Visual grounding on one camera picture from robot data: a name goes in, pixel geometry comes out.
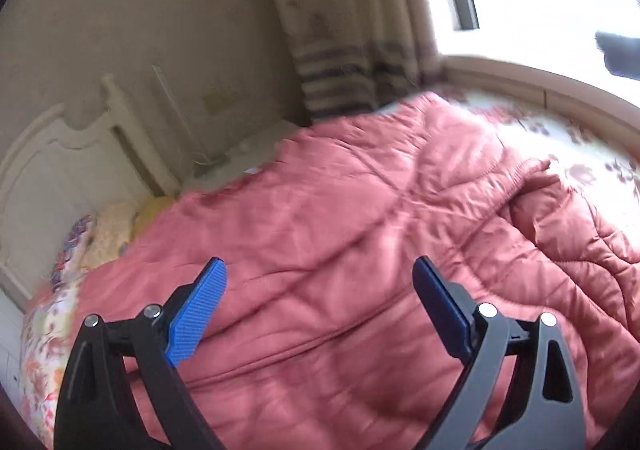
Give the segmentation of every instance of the metal screw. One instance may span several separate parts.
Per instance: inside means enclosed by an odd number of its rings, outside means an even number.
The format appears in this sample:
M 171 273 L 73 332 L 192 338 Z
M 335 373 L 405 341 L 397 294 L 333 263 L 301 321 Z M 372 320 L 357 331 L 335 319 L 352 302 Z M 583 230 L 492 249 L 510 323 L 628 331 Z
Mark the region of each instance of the metal screw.
M 495 305 L 489 304 L 488 302 L 481 303 L 478 306 L 478 311 L 480 312 L 480 315 L 487 318 L 493 318 L 494 316 L 498 315 L 498 310 L 496 309 Z
M 96 327 L 98 322 L 100 321 L 100 317 L 97 315 L 89 315 L 84 319 L 84 325 L 87 327 Z
M 158 304 L 151 304 L 145 307 L 145 316 L 147 318 L 158 318 L 162 308 Z
M 549 327 L 553 327 L 558 323 L 558 319 L 556 318 L 556 316 L 552 315 L 551 313 L 543 313 L 542 315 L 540 315 L 540 320 L 544 325 L 548 325 Z

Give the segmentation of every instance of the headboard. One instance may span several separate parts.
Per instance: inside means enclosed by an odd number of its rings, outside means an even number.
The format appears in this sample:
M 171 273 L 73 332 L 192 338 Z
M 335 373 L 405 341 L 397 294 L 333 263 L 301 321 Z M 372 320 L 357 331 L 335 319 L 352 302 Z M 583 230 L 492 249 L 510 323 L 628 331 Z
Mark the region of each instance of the headboard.
M 53 106 L 0 165 L 0 270 L 26 299 L 48 279 L 76 220 L 179 190 L 113 76 L 102 84 L 107 110 L 89 127 L 71 129 L 64 105 Z

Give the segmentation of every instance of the pink blanket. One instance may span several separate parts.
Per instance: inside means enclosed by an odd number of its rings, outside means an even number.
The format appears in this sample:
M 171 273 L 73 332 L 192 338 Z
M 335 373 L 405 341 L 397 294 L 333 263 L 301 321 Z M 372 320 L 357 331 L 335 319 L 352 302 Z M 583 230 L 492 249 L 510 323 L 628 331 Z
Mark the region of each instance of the pink blanket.
M 593 445 L 640 377 L 640 252 L 545 167 L 434 95 L 395 116 L 317 125 L 264 172 L 184 198 L 90 274 L 76 323 L 162 303 L 216 255 L 228 290 L 179 370 L 225 445 L 410 449 L 461 369 L 411 286 L 426 254 L 507 316 L 558 316 Z M 141 387 L 134 380 L 161 438 Z

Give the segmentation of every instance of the striped curtain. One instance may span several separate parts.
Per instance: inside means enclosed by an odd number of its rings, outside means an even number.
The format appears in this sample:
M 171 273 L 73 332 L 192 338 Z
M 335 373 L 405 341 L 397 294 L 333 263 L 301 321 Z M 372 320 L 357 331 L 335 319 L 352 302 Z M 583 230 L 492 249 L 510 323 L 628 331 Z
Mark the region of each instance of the striped curtain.
M 275 0 L 314 120 L 370 112 L 437 77 L 428 0 Z

